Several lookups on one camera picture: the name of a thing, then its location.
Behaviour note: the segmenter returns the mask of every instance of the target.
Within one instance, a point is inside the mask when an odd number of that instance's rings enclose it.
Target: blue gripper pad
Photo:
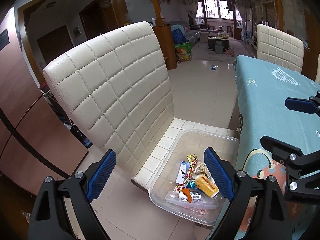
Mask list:
[[[285,106],[289,110],[303,112],[307,114],[314,114],[318,112],[318,107],[310,100],[287,98]]]
[[[204,151],[204,163],[217,184],[221,195],[231,202],[235,196],[232,188],[232,180],[209,148]]]
[[[110,151],[88,183],[87,199],[90,203],[100,196],[115,166],[116,153]]]

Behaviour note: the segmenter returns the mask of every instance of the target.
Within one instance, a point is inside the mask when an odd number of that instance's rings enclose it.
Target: rug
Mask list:
[[[232,64],[236,59],[236,56],[245,55],[250,57],[248,51],[242,46],[239,41],[230,40],[229,46],[229,48],[233,49],[235,52],[235,55],[233,57],[227,56],[225,54],[217,54],[215,53],[215,51],[208,49],[207,42],[197,42],[196,45],[194,45],[194,47],[192,48],[192,59],[212,60]]]

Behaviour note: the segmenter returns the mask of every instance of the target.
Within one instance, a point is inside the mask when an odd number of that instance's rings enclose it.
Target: teal tablecloth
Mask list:
[[[273,174],[284,192],[285,167],[272,161],[271,154],[260,145],[260,138],[268,135],[300,148],[304,154],[320,150],[320,117],[291,111],[284,105],[288,97],[315,96],[320,85],[296,71],[247,56],[238,56],[234,67],[243,122],[236,169],[263,179]],[[288,210],[293,239],[298,239],[318,207],[289,203]],[[250,217],[245,215],[236,239],[244,236]]]

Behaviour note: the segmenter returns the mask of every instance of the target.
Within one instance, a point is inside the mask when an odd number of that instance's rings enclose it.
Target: curtain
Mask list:
[[[199,0],[179,0],[188,14],[192,17],[194,25],[196,25],[196,16],[198,12],[198,1]]]
[[[251,8],[251,0],[236,0],[236,5],[238,7],[240,16],[242,18],[242,32],[241,36],[245,35],[246,24],[247,24],[247,8]]]

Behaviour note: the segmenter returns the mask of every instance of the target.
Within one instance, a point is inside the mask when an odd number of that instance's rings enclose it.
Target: ceiling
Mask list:
[[[64,17],[69,18],[75,12],[79,12],[78,8],[82,8],[93,0],[46,0],[39,8],[31,14],[30,21],[40,17]],[[51,2],[56,2],[54,6],[46,8]]]

